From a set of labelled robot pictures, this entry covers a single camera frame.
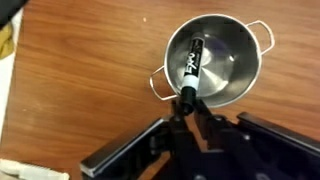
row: marker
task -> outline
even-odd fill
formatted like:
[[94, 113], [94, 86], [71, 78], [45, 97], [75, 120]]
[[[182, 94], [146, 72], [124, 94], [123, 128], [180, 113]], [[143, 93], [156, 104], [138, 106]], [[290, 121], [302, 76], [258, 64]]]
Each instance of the marker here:
[[191, 39], [191, 50], [188, 54], [184, 76], [182, 79], [180, 105], [185, 115], [193, 112], [193, 103], [196, 99], [196, 94], [199, 87], [203, 48], [203, 34], [195, 33]]

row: white object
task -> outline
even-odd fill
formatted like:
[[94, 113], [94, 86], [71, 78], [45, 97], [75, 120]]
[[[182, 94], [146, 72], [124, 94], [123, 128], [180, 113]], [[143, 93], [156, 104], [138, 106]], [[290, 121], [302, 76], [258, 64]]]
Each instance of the white object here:
[[[18, 37], [20, 32], [21, 20], [23, 11], [19, 11], [12, 19], [13, 25], [13, 41], [15, 46], [18, 44]], [[0, 141], [2, 135], [3, 121], [7, 108], [8, 95], [10, 89], [10, 82], [12, 77], [14, 59], [16, 50], [8, 57], [0, 60]]]
[[23, 180], [69, 180], [70, 178], [67, 173], [59, 173], [49, 168], [4, 159], [0, 159], [0, 171], [18, 176]]

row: stainless steel pot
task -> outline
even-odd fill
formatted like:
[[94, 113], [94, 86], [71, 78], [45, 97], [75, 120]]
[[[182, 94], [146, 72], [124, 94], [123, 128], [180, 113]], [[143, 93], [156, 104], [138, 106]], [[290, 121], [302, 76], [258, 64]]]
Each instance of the stainless steel pot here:
[[[263, 51], [260, 50], [254, 33], [249, 29], [253, 25], [262, 25], [269, 34], [270, 46]], [[150, 76], [150, 86], [154, 94], [160, 100], [179, 96], [190, 39], [196, 32], [205, 36], [197, 97], [208, 107], [214, 108], [238, 100], [254, 85], [261, 67], [261, 56], [274, 47], [275, 41], [272, 30], [263, 21], [243, 24], [222, 14], [193, 18], [172, 35], [167, 46], [164, 66]], [[155, 90], [152, 78], [162, 70], [176, 95], [161, 97]]]

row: wooden surface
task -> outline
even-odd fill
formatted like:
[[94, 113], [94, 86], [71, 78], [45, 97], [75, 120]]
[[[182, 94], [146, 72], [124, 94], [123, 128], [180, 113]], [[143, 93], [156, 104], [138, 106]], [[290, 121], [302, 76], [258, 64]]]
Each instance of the wooden surface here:
[[[127, 129], [169, 113], [169, 102], [153, 95], [149, 75], [163, 64], [171, 34], [206, 13], [244, 23], [263, 20], [276, 39], [252, 90], [217, 112], [236, 119], [247, 111], [320, 140], [319, 6], [317, 0], [31, 0], [1, 158], [80, 179], [84, 157]], [[267, 47], [266, 33], [255, 29]], [[165, 78], [156, 79], [159, 91], [169, 95]]]

